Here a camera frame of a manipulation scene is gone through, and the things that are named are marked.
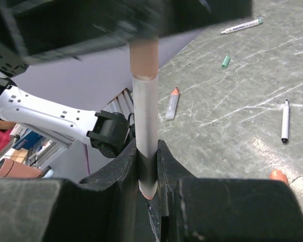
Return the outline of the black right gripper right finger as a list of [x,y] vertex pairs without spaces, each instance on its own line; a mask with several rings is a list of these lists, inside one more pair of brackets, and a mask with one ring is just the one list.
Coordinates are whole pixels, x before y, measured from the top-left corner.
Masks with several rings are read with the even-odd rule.
[[161,241],[184,241],[180,238],[184,234],[180,180],[192,174],[174,158],[163,140],[158,140],[157,159]]

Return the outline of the white marker with pink end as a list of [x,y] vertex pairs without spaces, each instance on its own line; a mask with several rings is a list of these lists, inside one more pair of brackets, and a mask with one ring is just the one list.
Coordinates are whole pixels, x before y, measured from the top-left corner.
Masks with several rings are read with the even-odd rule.
[[158,76],[136,76],[132,84],[139,189],[151,200],[158,187]]

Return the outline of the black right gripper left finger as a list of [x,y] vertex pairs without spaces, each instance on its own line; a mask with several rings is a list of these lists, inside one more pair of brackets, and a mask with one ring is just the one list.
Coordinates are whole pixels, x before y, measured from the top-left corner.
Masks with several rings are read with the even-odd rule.
[[136,141],[94,174],[82,179],[80,186],[93,191],[85,201],[93,231],[99,241],[134,241],[138,193]]

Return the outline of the white marker with black tip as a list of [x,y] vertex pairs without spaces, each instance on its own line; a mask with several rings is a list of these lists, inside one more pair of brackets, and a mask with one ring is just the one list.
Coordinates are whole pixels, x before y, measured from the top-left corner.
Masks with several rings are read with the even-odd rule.
[[283,115],[282,115],[281,141],[283,144],[286,144],[289,139],[289,115],[290,115],[289,101],[288,99],[286,99],[284,102]]

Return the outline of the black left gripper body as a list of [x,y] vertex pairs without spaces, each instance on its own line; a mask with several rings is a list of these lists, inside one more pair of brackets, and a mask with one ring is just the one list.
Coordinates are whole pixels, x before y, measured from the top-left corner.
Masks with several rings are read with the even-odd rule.
[[0,67],[76,57],[252,14],[252,1],[0,1]]

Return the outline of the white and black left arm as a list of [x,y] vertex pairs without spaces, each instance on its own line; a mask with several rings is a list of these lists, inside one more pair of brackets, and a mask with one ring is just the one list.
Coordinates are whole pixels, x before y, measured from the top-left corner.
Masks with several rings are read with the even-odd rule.
[[0,1],[0,119],[69,136],[115,158],[129,142],[124,115],[38,98],[12,78],[30,65],[247,18],[252,8],[252,1]]

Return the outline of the pink marker cap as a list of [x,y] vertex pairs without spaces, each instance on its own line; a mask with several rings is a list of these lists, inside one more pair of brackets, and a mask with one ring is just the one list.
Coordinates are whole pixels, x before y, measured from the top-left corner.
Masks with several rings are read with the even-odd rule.
[[158,75],[159,39],[140,40],[129,44],[131,74],[141,80]]

